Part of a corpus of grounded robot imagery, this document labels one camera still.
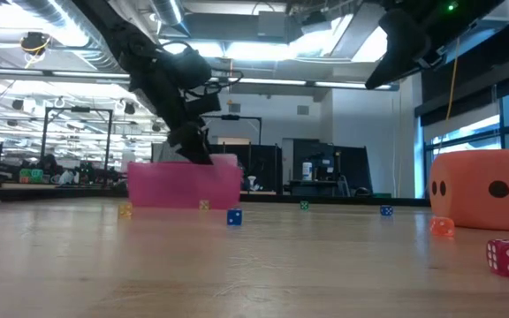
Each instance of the wooden table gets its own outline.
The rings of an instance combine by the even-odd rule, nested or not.
[[[432,238],[430,212],[245,203],[135,211],[84,199],[0,204],[0,317],[500,317],[487,239]]]

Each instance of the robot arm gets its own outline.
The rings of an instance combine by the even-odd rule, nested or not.
[[[172,55],[156,46],[139,28],[121,18],[106,0],[72,0],[102,34],[119,65],[131,75],[129,89],[137,94],[171,132],[171,147],[193,163],[210,164],[207,134],[200,115],[190,109],[180,89],[192,89],[211,78],[211,67],[190,47]]]

